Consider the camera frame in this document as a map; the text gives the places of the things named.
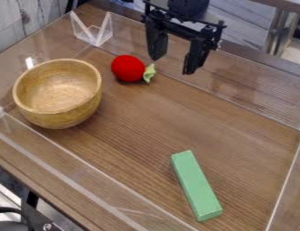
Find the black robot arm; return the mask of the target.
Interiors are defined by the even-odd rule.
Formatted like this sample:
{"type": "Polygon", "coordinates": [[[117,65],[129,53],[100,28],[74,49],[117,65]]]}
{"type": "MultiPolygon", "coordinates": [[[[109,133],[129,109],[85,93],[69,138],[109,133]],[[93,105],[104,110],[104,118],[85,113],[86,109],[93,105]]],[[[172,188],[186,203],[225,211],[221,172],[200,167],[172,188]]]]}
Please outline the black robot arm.
{"type": "Polygon", "coordinates": [[[160,60],[169,49],[169,35],[190,42],[182,74],[192,75],[218,49],[225,22],[208,12],[210,0],[144,0],[144,24],[148,52],[160,60]]]}

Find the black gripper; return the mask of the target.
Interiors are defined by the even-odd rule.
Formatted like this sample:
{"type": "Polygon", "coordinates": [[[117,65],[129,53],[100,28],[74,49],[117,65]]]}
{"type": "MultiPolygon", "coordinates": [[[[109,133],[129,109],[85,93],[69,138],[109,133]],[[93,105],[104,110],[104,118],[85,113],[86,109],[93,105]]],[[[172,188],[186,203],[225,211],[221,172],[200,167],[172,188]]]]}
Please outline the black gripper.
{"type": "Polygon", "coordinates": [[[169,35],[192,40],[185,55],[184,75],[192,75],[205,64],[210,50],[218,48],[228,27],[209,11],[210,0],[144,0],[148,52],[153,60],[168,53],[169,35]]]}

